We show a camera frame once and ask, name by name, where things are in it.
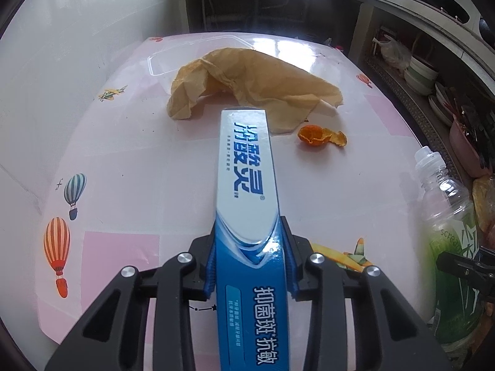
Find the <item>blue toothpaste box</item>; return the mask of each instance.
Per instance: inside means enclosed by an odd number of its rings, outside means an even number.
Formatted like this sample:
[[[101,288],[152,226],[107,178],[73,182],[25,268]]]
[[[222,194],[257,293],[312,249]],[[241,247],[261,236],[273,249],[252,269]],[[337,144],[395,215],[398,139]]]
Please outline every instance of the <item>blue toothpaste box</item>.
[[[215,249],[222,371],[288,370],[286,276],[264,110],[220,125]]]

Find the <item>plastic bag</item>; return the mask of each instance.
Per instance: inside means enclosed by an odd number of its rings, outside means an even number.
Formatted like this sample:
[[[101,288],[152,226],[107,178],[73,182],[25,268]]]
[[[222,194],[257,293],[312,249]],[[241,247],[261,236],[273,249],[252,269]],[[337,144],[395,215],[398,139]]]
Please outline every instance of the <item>plastic bag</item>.
[[[473,202],[483,245],[495,249],[495,177],[483,176],[473,182]]]
[[[373,38],[373,42],[380,45],[383,59],[403,74],[411,61],[411,52],[407,47],[393,39],[391,36],[384,36],[389,40],[388,42],[380,42],[376,38]]]

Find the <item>white bowl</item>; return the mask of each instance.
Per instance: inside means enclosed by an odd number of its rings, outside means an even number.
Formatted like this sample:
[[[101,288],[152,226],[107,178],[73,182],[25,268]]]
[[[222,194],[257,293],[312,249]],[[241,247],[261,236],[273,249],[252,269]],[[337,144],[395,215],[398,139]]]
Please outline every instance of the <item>white bowl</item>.
[[[434,79],[428,79],[422,76],[419,72],[417,72],[412,65],[407,67],[409,71],[409,75],[415,78],[419,83],[421,83],[425,88],[433,89],[433,85],[435,84]]]
[[[420,83],[416,78],[414,78],[408,70],[404,71],[404,79],[406,83],[411,87],[412,90],[423,96],[428,96],[432,93],[432,89],[427,88],[425,85]]]
[[[435,80],[438,76],[438,72],[432,69],[429,63],[419,57],[412,56],[409,65],[426,79]]]

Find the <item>clear plastic lid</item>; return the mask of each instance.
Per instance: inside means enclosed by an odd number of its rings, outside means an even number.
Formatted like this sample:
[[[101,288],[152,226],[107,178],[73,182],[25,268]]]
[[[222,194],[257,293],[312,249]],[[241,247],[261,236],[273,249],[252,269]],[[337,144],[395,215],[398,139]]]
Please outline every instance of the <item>clear plastic lid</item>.
[[[432,152],[428,146],[423,146],[418,150],[414,158],[416,159],[416,171],[421,182],[446,168],[440,153]]]
[[[170,94],[170,87],[179,69],[193,60],[197,60],[209,52],[224,48],[236,47],[253,49],[253,46],[234,35],[206,37],[200,41],[193,41],[179,46],[169,47],[148,57],[149,73],[157,76],[158,81]]]

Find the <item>plastic tablecloth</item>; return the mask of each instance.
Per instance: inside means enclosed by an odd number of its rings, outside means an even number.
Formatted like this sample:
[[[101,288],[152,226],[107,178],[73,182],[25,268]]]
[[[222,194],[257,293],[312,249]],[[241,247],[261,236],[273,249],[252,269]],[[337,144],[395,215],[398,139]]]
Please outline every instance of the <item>plastic tablecloth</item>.
[[[281,214],[294,234],[343,253],[353,253],[363,238],[366,259],[428,319],[433,289],[416,216],[421,186],[414,153],[420,144],[392,103],[336,49],[278,36],[204,33],[146,40],[102,87],[74,130],[37,236],[43,332],[61,342],[122,267],[160,266],[211,230],[220,112],[237,102],[229,94],[206,97],[183,121],[169,118],[165,106],[177,69],[220,47],[254,48],[340,88],[344,104],[337,110],[317,106],[306,124],[343,131],[345,148],[307,147],[296,131],[271,139]],[[54,253],[66,253],[63,275],[47,260]],[[61,277],[66,298],[55,283]],[[214,304],[214,295],[209,302],[191,303],[199,371],[219,369]],[[294,369],[303,365],[309,309],[308,303],[289,302]],[[148,320],[152,317],[153,304]],[[148,369],[152,328],[148,321]],[[350,339],[350,368],[353,352]]]

